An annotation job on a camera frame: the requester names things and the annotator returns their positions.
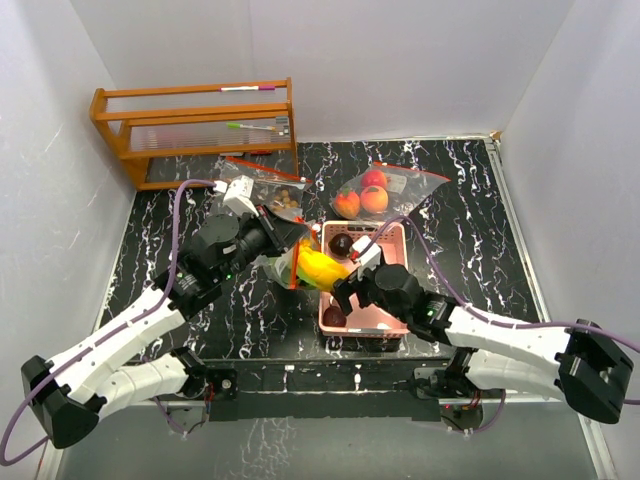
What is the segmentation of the yellow bananas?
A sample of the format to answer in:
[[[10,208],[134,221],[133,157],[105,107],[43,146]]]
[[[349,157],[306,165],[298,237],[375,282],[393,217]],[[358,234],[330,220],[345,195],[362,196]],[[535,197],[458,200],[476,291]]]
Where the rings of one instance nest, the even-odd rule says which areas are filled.
[[[319,251],[301,249],[296,274],[315,289],[330,292],[334,283],[347,278],[350,272],[344,265]]]

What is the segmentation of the orange peach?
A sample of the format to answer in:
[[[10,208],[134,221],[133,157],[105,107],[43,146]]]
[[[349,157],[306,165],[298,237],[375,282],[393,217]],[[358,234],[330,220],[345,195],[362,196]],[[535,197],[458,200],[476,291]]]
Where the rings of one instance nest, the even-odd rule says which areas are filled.
[[[343,188],[336,195],[333,201],[333,208],[341,218],[354,220],[360,212],[360,197],[354,190],[348,187]]]
[[[383,187],[368,186],[360,193],[360,204],[367,213],[381,214],[388,208],[389,196]]]

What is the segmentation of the longan bunch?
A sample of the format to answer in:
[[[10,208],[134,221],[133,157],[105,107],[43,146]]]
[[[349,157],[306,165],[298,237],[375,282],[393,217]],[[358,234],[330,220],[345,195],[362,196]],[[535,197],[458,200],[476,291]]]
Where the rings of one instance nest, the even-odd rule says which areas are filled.
[[[269,199],[269,206],[274,211],[294,209],[300,206],[302,192],[298,189],[276,188]]]

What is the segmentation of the green cucumber leaf vegetable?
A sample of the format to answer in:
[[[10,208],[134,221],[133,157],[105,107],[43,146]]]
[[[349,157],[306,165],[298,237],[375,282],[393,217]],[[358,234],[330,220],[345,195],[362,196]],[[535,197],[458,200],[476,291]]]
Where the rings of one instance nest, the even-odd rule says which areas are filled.
[[[292,270],[285,270],[278,277],[277,282],[285,289],[295,290],[299,287],[299,279]]]

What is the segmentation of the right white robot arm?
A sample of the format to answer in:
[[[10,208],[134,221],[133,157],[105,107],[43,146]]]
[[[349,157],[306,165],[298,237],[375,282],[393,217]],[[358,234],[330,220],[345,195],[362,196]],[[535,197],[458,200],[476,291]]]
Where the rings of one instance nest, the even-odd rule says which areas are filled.
[[[634,364],[621,340],[592,322],[527,323],[481,312],[424,289],[399,264],[356,270],[336,281],[331,293],[344,314],[356,299],[423,340],[466,350],[445,374],[457,396],[513,390],[562,400],[600,423],[620,419]]]

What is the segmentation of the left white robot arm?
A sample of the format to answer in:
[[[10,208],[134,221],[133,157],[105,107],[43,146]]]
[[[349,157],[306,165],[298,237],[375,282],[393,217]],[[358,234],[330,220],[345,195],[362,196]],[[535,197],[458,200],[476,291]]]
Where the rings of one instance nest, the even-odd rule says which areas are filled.
[[[240,217],[209,216],[126,310],[78,345],[21,368],[29,406],[58,449],[85,438],[107,416],[161,395],[186,399],[206,388],[206,368],[187,347],[137,366],[132,357],[182,326],[222,295],[222,286],[260,256],[278,257],[306,233],[269,208]]]

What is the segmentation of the dark mangosteen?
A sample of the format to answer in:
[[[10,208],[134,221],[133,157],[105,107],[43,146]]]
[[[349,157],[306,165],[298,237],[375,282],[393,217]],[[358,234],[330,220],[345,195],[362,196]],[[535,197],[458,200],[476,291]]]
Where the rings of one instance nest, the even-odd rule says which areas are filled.
[[[329,252],[336,258],[348,258],[351,254],[353,239],[347,233],[338,233],[328,242]]]

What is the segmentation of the clear zip bag orange zipper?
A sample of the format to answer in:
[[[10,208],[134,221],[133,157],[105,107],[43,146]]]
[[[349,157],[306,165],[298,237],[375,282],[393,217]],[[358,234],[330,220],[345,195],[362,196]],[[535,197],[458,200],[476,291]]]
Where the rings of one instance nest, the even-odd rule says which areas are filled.
[[[408,216],[438,187],[450,181],[449,178],[432,172],[375,162],[363,173],[346,181],[336,190],[335,195],[331,200],[331,207],[333,211],[333,201],[341,189],[348,187],[354,190],[360,197],[360,193],[364,189],[361,186],[361,177],[369,170],[381,170],[388,177],[388,187],[385,189],[389,196],[388,208],[381,214],[370,214],[361,207],[358,217],[354,220],[348,221],[385,222],[398,215]]]

